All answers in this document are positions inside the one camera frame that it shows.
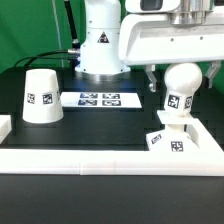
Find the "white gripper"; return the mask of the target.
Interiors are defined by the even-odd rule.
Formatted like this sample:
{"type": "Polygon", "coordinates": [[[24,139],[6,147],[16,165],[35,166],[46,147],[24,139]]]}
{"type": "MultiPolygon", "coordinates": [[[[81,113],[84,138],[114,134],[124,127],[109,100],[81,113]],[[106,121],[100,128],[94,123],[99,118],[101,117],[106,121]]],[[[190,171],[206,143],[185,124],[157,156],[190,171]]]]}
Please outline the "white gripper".
{"type": "Polygon", "coordinates": [[[211,61],[206,87],[224,60],[224,5],[214,0],[126,0],[119,58],[127,65],[145,65],[152,92],[157,90],[153,64],[211,61]]]}

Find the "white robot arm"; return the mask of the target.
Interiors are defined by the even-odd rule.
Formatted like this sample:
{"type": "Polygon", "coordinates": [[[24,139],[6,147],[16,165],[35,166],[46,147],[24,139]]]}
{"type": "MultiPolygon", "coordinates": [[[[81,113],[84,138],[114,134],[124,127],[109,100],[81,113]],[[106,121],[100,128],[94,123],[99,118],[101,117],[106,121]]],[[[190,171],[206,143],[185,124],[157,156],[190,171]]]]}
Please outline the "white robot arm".
{"type": "Polygon", "coordinates": [[[143,65],[156,89],[159,64],[208,62],[213,81],[224,61],[224,0],[84,0],[86,40],[76,71],[108,80],[143,65]]]}

